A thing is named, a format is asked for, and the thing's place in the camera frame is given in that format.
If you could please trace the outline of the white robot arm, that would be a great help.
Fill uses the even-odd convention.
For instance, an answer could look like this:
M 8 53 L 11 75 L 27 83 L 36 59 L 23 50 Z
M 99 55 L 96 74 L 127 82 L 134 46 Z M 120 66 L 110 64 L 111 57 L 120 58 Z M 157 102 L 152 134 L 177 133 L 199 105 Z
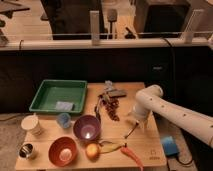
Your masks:
M 159 85 L 137 91 L 131 114 L 137 121 L 146 122 L 150 112 L 157 113 L 213 148 L 213 117 L 163 100 L 162 96 Z

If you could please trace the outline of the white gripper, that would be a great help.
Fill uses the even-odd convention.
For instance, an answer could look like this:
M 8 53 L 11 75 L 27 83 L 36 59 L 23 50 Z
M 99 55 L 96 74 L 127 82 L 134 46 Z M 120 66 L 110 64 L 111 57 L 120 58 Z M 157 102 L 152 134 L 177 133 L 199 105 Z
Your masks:
M 138 105 L 134 105 L 130 110 L 129 114 L 129 121 L 131 122 L 139 122 L 143 125 L 144 131 L 148 129 L 148 118 L 150 114 L 150 110 L 146 108 L 139 107 Z

